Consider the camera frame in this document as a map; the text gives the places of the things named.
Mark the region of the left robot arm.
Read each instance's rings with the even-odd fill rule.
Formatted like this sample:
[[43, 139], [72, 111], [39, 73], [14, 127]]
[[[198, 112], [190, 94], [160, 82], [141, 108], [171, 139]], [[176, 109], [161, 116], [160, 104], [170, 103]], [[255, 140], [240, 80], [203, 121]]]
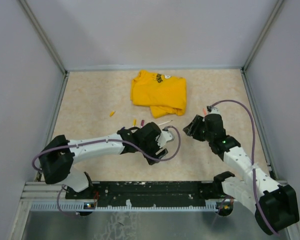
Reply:
[[75, 168], [76, 164], [105, 155], [141, 152], [148, 164], [153, 165], [168, 154], [165, 145], [173, 140], [169, 130], [150, 122], [142, 128], [123, 128], [92, 139], [68, 140], [65, 135], [58, 135], [38, 159], [47, 185], [63, 184], [87, 199], [93, 195], [94, 186], [86, 172]]

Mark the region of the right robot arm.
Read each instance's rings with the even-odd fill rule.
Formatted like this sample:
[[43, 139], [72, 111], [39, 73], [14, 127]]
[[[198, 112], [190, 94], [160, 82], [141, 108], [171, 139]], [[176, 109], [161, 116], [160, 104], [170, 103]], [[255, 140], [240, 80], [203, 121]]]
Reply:
[[240, 202], [254, 214], [267, 235], [299, 222], [296, 191], [252, 163], [241, 144], [226, 133], [220, 114], [196, 115], [183, 131], [195, 140], [208, 142], [211, 151], [238, 173], [238, 177], [229, 171], [214, 177], [213, 192], [217, 197], [230, 196]]

